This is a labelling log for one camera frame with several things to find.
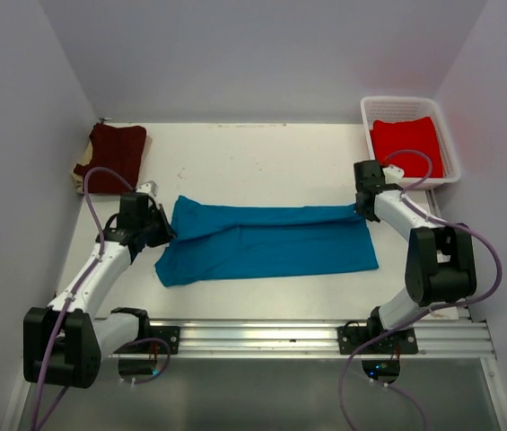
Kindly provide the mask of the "blue t shirt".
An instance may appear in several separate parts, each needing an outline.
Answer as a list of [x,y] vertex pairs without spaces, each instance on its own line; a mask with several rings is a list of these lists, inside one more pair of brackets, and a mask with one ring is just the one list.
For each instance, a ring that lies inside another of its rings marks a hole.
[[366,222],[351,205],[229,207],[181,196],[171,225],[176,236],[155,264],[166,287],[379,267]]

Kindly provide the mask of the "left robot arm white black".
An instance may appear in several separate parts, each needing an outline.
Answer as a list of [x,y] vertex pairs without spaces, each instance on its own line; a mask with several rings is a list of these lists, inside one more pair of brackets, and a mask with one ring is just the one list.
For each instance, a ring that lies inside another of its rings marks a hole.
[[95,317],[119,277],[146,248],[171,242],[173,232],[151,191],[121,196],[119,210],[97,236],[90,258],[61,294],[23,320],[23,375],[29,383],[85,389],[101,362],[126,346],[150,347],[153,332],[142,309],[118,307],[100,323]]

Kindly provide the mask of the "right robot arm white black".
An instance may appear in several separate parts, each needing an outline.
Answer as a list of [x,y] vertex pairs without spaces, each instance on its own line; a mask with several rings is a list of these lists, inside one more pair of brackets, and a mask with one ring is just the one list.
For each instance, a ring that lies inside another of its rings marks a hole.
[[367,319],[370,349],[386,352],[398,341],[396,329],[432,305],[456,303],[476,291],[471,235],[431,215],[388,180],[377,161],[354,164],[354,211],[371,222],[384,222],[407,241],[405,287]]

